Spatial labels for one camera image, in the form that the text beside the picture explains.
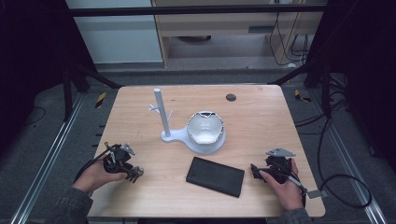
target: hand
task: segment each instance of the hand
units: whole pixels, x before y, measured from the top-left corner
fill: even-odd
[[[72,188],[79,189],[88,194],[109,182],[125,179],[127,176],[125,173],[110,174],[106,172],[102,161],[105,156],[88,167],[73,184]]]
[[[291,170],[298,174],[297,165],[294,159],[291,159]],[[264,180],[271,186],[274,190],[277,199],[286,211],[291,211],[298,208],[303,208],[303,202],[301,199],[300,188],[287,180],[284,184],[279,184],[271,175],[264,171],[260,171],[260,174]]]

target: black horizontal bar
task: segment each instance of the black horizontal bar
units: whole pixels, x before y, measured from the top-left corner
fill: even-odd
[[[234,6],[196,6],[196,7],[114,7],[114,8],[76,8],[51,11],[57,14],[70,14],[72,17],[99,16],[141,16],[175,14],[218,14],[218,13],[258,13],[258,12],[315,12],[329,9],[326,4],[300,5],[234,5]]]

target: white vertical pole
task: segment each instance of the white vertical pole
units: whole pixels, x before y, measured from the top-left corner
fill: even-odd
[[[154,89],[155,99],[157,100],[157,106],[160,109],[161,120],[163,121],[163,130],[165,131],[165,136],[171,136],[171,132],[169,130],[168,119],[166,118],[165,106],[163,105],[163,95],[161,94],[160,89]]]

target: black rectangular case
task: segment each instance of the black rectangular case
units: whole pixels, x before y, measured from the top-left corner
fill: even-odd
[[[194,157],[186,181],[239,197],[244,174],[244,170]]]

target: white wall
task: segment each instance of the white wall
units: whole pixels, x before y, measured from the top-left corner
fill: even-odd
[[[150,0],[66,0],[70,8],[151,7]],[[161,63],[153,16],[76,17],[94,63]]]

